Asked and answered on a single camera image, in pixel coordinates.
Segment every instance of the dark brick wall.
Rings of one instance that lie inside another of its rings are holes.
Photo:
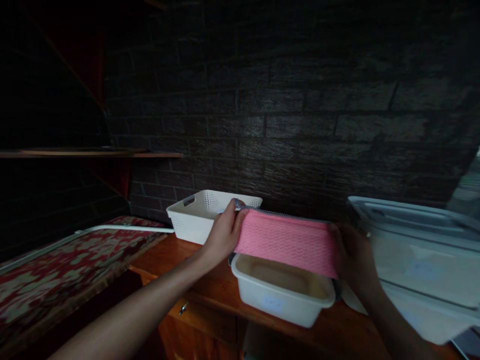
[[[109,145],[102,112],[15,3],[0,15],[0,149]],[[129,213],[74,160],[0,163],[0,262]]]
[[[135,164],[134,214],[167,220],[167,206],[202,189],[320,219],[349,195],[443,207],[478,149],[468,2],[151,11],[108,41],[107,126],[118,145],[185,157]]]

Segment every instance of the label sticker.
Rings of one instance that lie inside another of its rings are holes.
[[[441,276],[441,270],[431,262],[410,260],[404,274],[412,278],[436,282]]]
[[[261,301],[261,306],[267,310],[270,310],[271,312],[280,314],[282,312],[282,307],[284,306],[284,301],[269,295],[265,295]]]

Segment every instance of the red floral fabric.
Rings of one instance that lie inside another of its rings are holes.
[[[163,227],[133,216],[119,216],[105,224]],[[65,316],[56,313],[67,301],[108,277],[120,265],[126,270],[125,263],[161,235],[136,230],[96,230],[0,275],[0,356],[5,355],[6,349],[18,347],[14,343],[18,344],[39,321],[47,330],[62,320]],[[76,303],[71,311],[80,305]],[[45,321],[49,317],[54,321]]]

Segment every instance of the wooden counter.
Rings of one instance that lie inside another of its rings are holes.
[[[134,261],[130,269],[148,283],[176,267],[200,247],[172,234]],[[312,328],[292,324],[243,303],[237,278],[226,259],[198,280],[184,298],[279,331],[319,348],[324,354],[356,359],[390,358],[370,318],[353,311],[343,301],[322,310]],[[450,345],[431,346],[444,359],[460,359]]]

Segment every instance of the hand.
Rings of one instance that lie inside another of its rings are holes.
[[[329,230],[338,248],[335,266],[340,277],[359,297],[381,291],[369,240],[348,224],[329,224]]]
[[[210,234],[201,249],[210,262],[220,263],[235,249],[247,212],[248,210],[241,210],[237,213],[232,199],[225,211],[215,217]]]

